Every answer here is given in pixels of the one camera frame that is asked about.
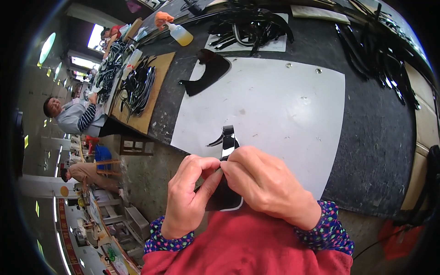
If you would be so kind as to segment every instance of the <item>orange circle sign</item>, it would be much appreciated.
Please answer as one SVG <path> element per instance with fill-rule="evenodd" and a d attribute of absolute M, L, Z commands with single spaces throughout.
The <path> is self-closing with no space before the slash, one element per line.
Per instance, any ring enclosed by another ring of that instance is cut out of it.
<path fill-rule="evenodd" d="M 63 197 L 67 197 L 69 195 L 69 189 L 66 186 L 61 187 L 59 191 Z"/>

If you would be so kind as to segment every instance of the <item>squeeze bottle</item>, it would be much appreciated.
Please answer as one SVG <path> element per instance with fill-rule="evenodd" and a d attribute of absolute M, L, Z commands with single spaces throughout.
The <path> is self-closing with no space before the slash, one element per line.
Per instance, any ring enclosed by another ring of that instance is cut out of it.
<path fill-rule="evenodd" d="M 181 45 L 186 46 L 193 40 L 192 34 L 190 34 L 181 25 L 174 25 L 170 22 L 165 22 L 168 25 L 169 34 Z"/>

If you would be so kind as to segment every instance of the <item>person's wrist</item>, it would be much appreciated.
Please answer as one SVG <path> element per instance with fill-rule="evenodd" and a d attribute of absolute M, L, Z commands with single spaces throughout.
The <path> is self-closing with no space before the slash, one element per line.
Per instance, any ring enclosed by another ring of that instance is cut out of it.
<path fill-rule="evenodd" d="M 295 205 L 297 205 L 295 210 L 286 215 L 284 220 L 302 230 L 312 230 L 321 219 L 322 208 L 308 191 L 304 190 L 304 193 L 299 198 L 301 199 L 295 201 Z"/>
<path fill-rule="evenodd" d="M 164 237 L 167 240 L 172 239 L 180 239 L 183 236 L 187 235 L 189 232 L 183 232 L 179 228 L 174 227 L 172 224 L 170 224 L 165 216 L 165 219 L 161 226 L 161 234 L 162 237 Z"/>

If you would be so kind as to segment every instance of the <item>wooden chair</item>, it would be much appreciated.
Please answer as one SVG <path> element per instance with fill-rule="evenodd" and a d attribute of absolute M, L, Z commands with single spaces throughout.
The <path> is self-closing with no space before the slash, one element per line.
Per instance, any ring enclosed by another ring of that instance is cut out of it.
<path fill-rule="evenodd" d="M 115 172 L 113 170 L 101 170 L 98 169 L 98 165 L 108 165 L 108 164 L 117 164 L 120 163 L 121 161 L 117 160 L 117 159 L 111 159 L 108 161 L 93 161 L 95 163 L 95 167 L 96 167 L 96 173 L 97 174 L 105 174 L 105 175 L 115 175 L 115 176 L 121 176 L 121 173 Z"/>
<path fill-rule="evenodd" d="M 125 146 L 125 142 L 129 141 L 129 142 L 133 142 L 133 146 L 132 147 L 126 147 Z M 136 147 L 136 143 L 142 143 L 142 148 Z M 152 141 L 149 138 L 144 138 L 144 139 L 135 139 L 132 137 L 128 137 L 128 136 L 121 136 L 121 146 L 119 149 L 119 155 L 120 156 L 153 156 L 154 152 L 145 152 L 145 146 L 147 143 L 154 143 L 154 141 Z"/>

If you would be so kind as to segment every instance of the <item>yellow liquid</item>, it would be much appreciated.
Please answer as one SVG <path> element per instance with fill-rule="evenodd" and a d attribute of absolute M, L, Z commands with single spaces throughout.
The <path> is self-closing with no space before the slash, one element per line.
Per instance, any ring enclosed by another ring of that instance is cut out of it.
<path fill-rule="evenodd" d="M 192 36 L 192 34 L 190 34 L 189 32 L 185 32 L 185 34 L 180 37 L 179 39 L 176 39 L 176 41 L 181 45 L 181 46 L 186 46 L 189 43 L 191 43 L 191 41 L 194 39 L 194 36 Z"/>

